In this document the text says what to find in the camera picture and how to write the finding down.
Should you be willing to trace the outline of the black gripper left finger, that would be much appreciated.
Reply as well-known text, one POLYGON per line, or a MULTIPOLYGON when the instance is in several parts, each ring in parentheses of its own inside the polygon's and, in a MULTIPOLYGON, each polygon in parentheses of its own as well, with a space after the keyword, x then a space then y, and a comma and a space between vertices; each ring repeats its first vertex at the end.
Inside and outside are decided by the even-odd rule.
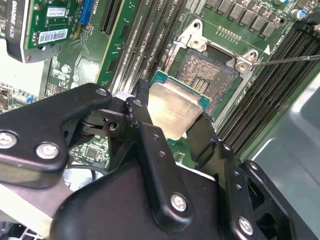
POLYGON ((21 221, 19 207, 33 191, 47 193, 62 179, 71 148, 92 136, 108 138, 110 170, 138 160, 155 222, 181 232, 194 206, 163 131, 148 112, 150 85, 140 80, 133 94, 112 96, 87 83, 0 116, 0 209, 21 221))

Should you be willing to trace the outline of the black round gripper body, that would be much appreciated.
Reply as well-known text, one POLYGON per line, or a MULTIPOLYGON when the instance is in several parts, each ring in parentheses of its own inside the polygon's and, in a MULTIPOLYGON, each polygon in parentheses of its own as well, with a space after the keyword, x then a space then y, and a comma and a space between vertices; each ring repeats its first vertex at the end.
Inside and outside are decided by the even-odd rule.
POLYGON ((141 167, 133 161, 75 191, 57 210, 52 240, 228 240, 232 229, 221 219, 215 180, 181 163, 177 169, 195 208, 192 223, 168 233, 155 222, 141 167))

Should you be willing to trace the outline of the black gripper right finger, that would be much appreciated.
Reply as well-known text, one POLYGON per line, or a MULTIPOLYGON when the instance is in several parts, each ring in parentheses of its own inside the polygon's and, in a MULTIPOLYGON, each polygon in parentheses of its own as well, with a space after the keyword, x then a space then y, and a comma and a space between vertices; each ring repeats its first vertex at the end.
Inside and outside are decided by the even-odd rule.
POLYGON ((294 211, 252 161, 240 162, 203 112, 186 132, 195 169, 217 183, 218 223, 227 240, 295 240, 294 211))

